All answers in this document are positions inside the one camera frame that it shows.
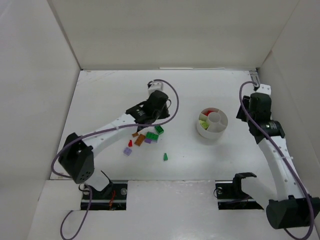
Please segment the red large lego brick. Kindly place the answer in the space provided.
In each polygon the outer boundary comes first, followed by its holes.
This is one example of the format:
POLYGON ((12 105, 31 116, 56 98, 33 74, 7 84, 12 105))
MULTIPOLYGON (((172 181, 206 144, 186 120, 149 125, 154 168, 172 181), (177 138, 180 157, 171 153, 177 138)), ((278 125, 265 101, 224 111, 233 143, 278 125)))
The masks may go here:
POLYGON ((201 112, 203 115, 208 116, 210 113, 213 113, 212 110, 206 110, 201 112))

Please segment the white round divided container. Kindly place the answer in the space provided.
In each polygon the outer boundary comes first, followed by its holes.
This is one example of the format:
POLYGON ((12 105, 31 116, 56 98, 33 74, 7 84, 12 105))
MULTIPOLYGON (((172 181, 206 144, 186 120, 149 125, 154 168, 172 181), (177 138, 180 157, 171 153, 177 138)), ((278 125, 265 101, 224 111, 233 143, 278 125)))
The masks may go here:
POLYGON ((218 140, 228 127, 229 121, 227 115, 222 110, 214 107, 205 108, 202 111, 200 112, 196 122, 196 129, 198 133, 205 139, 213 141, 218 140), (211 110, 213 112, 208 116, 202 114, 202 111, 207 110, 211 110), (206 121, 209 124, 207 130, 200 126, 199 120, 206 121))

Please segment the lime green lego brick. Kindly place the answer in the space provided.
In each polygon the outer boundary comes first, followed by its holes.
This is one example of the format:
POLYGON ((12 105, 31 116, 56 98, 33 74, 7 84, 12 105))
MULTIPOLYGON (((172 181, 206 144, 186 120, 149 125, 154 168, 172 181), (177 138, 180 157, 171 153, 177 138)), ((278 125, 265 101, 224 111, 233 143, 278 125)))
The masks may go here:
POLYGON ((199 124, 204 130, 207 130, 209 127, 209 124, 204 120, 199 120, 199 124))

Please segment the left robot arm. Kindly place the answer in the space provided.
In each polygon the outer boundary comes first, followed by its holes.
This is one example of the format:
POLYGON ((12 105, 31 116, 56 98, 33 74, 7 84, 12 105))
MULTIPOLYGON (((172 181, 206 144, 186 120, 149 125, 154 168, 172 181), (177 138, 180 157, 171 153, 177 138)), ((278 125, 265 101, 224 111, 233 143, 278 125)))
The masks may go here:
POLYGON ((113 184, 103 172, 95 169, 95 157, 118 140, 168 118, 168 100, 167 94, 155 90, 147 100, 127 109, 103 128, 83 136, 68 135, 58 162, 76 184, 85 184, 101 193, 110 192, 113 184))

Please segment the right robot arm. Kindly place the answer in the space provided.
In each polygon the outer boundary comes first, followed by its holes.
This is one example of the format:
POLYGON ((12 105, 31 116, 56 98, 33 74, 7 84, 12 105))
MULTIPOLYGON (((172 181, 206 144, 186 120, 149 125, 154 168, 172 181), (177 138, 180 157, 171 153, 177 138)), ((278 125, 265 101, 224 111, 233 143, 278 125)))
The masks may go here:
POLYGON ((271 118, 270 95, 255 92, 250 96, 240 96, 239 100, 236 117, 248 124, 249 132, 269 166, 275 192, 252 172, 235 175, 233 180, 238 185, 237 190, 262 206, 272 228, 308 227, 312 230, 320 211, 320 199, 309 194, 294 168, 285 132, 281 124, 271 118))

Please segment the green 2x2 lego brick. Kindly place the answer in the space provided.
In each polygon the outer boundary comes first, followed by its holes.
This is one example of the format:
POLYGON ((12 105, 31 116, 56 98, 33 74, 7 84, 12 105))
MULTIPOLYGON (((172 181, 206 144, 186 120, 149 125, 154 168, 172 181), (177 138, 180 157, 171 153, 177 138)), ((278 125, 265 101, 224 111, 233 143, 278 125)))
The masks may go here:
POLYGON ((154 127, 155 131, 157 132, 158 135, 162 135, 164 133, 164 129, 162 128, 161 125, 156 125, 154 127))

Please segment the green 2x4 lego brick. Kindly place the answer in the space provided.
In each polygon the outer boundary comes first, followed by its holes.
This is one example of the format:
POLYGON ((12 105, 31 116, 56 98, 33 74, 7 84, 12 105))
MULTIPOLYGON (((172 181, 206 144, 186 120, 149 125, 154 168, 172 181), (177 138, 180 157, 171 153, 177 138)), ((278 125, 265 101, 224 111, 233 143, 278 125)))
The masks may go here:
POLYGON ((156 133, 153 133, 153 132, 147 132, 146 138, 153 141, 153 142, 157 142, 159 139, 159 135, 156 133))

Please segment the small dark green lego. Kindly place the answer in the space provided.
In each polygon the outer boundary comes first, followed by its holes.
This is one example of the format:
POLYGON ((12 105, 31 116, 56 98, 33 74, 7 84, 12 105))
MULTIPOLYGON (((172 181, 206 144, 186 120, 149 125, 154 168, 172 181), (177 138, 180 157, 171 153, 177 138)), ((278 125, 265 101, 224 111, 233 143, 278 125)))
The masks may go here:
POLYGON ((164 153, 164 155, 163 155, 163 160, 164 161, 167 161, 169 158, 168 158, 168 155, 167 155, 167 153, 164 153))

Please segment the lavender 2x2 lego brick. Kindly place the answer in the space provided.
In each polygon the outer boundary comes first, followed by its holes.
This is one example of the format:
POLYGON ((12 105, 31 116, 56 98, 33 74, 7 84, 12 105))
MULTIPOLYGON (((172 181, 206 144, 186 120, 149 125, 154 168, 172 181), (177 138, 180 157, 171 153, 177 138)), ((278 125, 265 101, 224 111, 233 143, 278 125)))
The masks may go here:
POLYGON ((130 147, 126 147, 124 150, 123 150, 123 153, 126 155, 126 156, 130 156, 131 153, 132 153, 132 149, 130 147))

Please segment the aluminium rail right side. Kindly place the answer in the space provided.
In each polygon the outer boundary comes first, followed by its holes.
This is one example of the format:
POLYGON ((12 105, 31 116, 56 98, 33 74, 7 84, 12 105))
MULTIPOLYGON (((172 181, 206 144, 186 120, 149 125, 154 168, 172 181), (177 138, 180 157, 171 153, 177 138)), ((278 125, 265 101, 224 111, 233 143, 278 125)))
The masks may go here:
POLYGON ((255 84, 260 85, 260 78, 259 78, 258 72, 256 70, 250 70, 249 76, 255 84))

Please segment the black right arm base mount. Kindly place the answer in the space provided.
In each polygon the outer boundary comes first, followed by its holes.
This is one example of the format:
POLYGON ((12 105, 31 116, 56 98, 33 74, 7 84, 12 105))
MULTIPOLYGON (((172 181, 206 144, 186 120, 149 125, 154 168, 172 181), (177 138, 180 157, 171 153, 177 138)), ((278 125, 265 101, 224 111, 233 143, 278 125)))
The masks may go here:
POLYGON ((236 173, 232 180, 216 180, 213 195, 219 210, 263 210, 250 195, 243 192, 242 180, 256 178, 252 172, 236 173))

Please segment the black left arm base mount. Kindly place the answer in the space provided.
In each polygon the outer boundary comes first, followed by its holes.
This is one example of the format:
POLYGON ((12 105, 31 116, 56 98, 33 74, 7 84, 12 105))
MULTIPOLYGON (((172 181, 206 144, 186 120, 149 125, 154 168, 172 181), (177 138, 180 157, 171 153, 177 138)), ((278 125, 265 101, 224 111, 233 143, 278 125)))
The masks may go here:
POLYGON ((111 180, 102 170, 84 171, 75 177, 82 192, 80 209, 124 211, 127 207, 128 181, 111 180))

